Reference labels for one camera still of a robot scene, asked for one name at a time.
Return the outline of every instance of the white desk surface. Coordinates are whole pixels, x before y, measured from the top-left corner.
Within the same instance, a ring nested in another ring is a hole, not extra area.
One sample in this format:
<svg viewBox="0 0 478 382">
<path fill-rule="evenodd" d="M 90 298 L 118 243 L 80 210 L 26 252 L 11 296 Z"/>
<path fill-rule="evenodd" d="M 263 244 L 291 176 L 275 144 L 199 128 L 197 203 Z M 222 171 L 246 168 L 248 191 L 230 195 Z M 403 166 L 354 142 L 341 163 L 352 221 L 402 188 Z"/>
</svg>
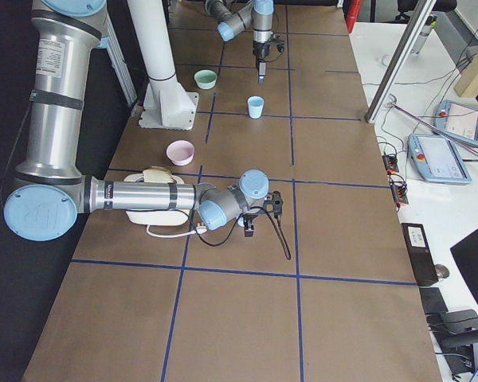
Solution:
<svg viewBox="0 0 478 382">
<path fill-rule="evenodd" d="M 381 82 L 404 28 L 404 25 L 392 24 L 357 23 L 355 25 L 351 34 L 351 43 L 369 104 L 378 88 L 371 84 Z M 426 82 L 443 76 L 454 67 L 455 64 L 439 37 L 432 32 L 421 53 L 407 59 L 396 82 Z M 457 73 L 455 71 L 452 78 L 455 78 Z M 391 93 L 397 97 L 397 104 L 407 111 L 415 115 L 433 115 L 449 81 L 442 89 L 441 95 L 433 101 L 430 107 L 428 107 L 429 103 L 440 91 L 446 79 L 447 77 L 428 84 L 396 84 Z M 453 86 L 448 90 L 445 99 L 454 99 L 460 103 L 478 107 L 474 99 L 460 98 L 453 91 Z M 386 138 L 387 142 L 394 144 L 397 150 L 401 151 L 402 143 L 382 131 L 381 126 L 387 110 L 383 109 L 379 112 L 375 130 L 378 135 Z M 403 149 L 406 149 L 407 136 L 413 132 L 416 125 L 415 121 L 392 109 L 386 117 L 384 130 L 401 138 L 405 143 Z M 416 132 L 431 133 L 427 127 L 422 125 Z M 471 154 L 460 148 L 459 151 L 462 158 L 473 158 Z M 390 147 L 386 148 L 386 152 L 392 152 Z M 448 279 L 442 280 L 434 286 L 441 289 L 450 311 L 474 309 L 478 313 L 478 305 L 469 292 L 450 251 L 454 244 L 478 228 L 478 162 L 466 163 L 472 177 L 470 185 L 434 185 L 424 182 L 418 176 L 411 161 L 406 166 L 406 153 L 398 155 L 398 165 L 400 174 L 407 180 L 409 200 L 409 205 L 400 209 L 398 218 L 401 223 L 424 225 L 434 263 L 443 264 L 450 271 Z M 443 356 L 437 356 L 437 359 L 443 381 L 451 381 L 451 374 Z"/>
</svg>

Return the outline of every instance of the table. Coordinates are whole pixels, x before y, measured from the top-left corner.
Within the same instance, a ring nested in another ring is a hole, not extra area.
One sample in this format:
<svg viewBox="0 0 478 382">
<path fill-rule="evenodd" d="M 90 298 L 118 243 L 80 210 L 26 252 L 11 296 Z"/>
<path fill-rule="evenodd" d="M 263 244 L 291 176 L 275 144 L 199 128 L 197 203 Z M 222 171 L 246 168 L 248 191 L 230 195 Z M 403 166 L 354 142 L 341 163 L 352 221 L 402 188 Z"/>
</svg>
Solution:
<svg viewBox="0 0 478 382">
<path fill-rule="evenodd" d="M 293 258 L 266 219 L 208 248 L 94 212 L 25 381 L 441 380 L 342 10 L 277 6 L 286 52 L 260 86 L 251 32 L 223 44 L 194 3 L 176 4 L 178 79 L 195 91 L 193 74 L 212 68 L 217 87 L 200 91 L 191 132 L 131 118 L 107 179 L 158 165 L 222 188 L 259 167 L 284 198 Z M 251 95 L 265 99 L 260 119 Z M 164 156 L 178 138 L 196 147 L 183 167 Z"/>
<path fill-rule="evenodd" d="M 374 96 L 377 89 L 374 84 L 379 84 L 404 28 L 404 25 L 357 23 L 351 34 L 351 43 L 368 102 Z M 454 68 L 455 63 L 434 32 L 430 34 L 421 53 L 408 58 L 400 71 L 397 83 L 426 82 L 441 77 Z M 457 73 L 453 73 L 450 81 L 458 80 Z M 398 105 L 413 114 L 432 115 L 441 97 L 434 100 L 433 98 L 445 80 L 446 77 L 427 84 L 397 84 L 393 87 L 392 93 L 397 97 Z M 453 86 L 450 87 L 445 98 L 478 107 L 474 99 L 459 98 L 453 91 Z M 404 142 L 403 148 L 406 148 L 407 136 L 413 132 L 416 125 L 413 120 L 395 110 L 389 111 L 387 108 L 379 113 L 375 130 L 377 135 L 382 136 L 379 140 L 385 138 L 401 151 L 402 142 L 387 134 L 386 131 L 399 137 Z M 431 133 L 422 125 L 416 129 L 416 132 Z M 471 154 L 462 149 L 459 151 L 462 158 L 472 158 Z M 462 279 L 450 252 L 454 244 L 478 228 L 478 163 L 466 163 L 473 179 L 472 184 L 453 186 L 424 182 L 418 176 L 412 163 L 406 166 L 404 154 L 398 155 L 398 160 L 402 175 L 408 183 L 409 199 L 409 205 L 402 207 L 398 213 L 399 220 L 423 224 L 434 263 L 444 264 L 450 270 L 450 277 L 437 284 L 449 310 L 474 309 L 478 313 L 478 305 Z M 442 359 L 439 361 L 443 380 L 451 381 L 446 362 Z"/>
</svg>

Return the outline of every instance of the black tube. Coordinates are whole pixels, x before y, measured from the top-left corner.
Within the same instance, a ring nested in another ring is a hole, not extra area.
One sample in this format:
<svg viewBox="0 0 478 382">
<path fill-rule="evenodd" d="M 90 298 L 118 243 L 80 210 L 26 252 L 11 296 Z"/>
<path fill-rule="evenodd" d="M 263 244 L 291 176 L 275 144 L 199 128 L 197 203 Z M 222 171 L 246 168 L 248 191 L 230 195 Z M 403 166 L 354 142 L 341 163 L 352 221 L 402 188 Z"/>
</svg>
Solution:
<svg viewBox="0 0 478 382">
<path fill-rule="evenodd" d="M 441 340 L 441 348 L 456 348 L 462 345 L 470 345 L 478 342 L 478 329 L 470 330 L 459 334 L 443 338 Z"/>
</svg>

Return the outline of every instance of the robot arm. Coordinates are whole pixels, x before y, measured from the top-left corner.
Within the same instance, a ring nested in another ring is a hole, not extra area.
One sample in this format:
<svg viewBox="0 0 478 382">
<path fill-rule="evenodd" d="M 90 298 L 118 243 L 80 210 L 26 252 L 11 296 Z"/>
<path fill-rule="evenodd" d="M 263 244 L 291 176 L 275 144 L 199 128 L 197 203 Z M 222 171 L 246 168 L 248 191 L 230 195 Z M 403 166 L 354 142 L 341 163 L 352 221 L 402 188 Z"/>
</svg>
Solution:
<svg viewBox="0 0 478 382">
<path fill-rule="evenodd" d="M 230 41 L 253 23 L 253 55 L 258 73 L 258 83 L 263 84 L 266 75 L 266 59 L 271 45 L 276 45 L 278 52 L 284 51 L 284 42 L 272 32 L 272 0 L 250 0 L 235 14 L 226 7 L 226 0 L 206 0 L 206 12 L 219 24 L 217 31 L 223 41 Z"/>
<path fill-rule="evenodd" d="M 88 61 L 106 17 L 105 0 L 33 1 L 32 21 L 41 38 L 27 157 L 16 168 L 15 190 L 4 207 L 10 229 L 44 241 L 66 233 L 78 213 L 96 209 L 194 209 L 213 230 L 262 206 L 268 178 L 259 170 L 247 171 L 237 185 L 220 191 L 212 185 L 100 181 L 76 168 Z"/>
</svg>

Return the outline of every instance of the white cup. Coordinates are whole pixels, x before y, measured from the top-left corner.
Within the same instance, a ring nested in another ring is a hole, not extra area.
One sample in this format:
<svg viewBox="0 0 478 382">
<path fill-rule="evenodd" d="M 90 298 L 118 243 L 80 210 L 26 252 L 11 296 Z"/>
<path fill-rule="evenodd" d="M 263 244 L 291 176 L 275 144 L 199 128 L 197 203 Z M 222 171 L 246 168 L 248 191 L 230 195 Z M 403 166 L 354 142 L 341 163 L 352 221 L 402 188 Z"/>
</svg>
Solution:
<svg viewBox="0 0 478 382">
<path fill-rule="evenodd" d="M 248 98 L 248 113 L 253 119 L 260 118 L 264 108 L 264 99 L 258 95 Z"/>
</svg>

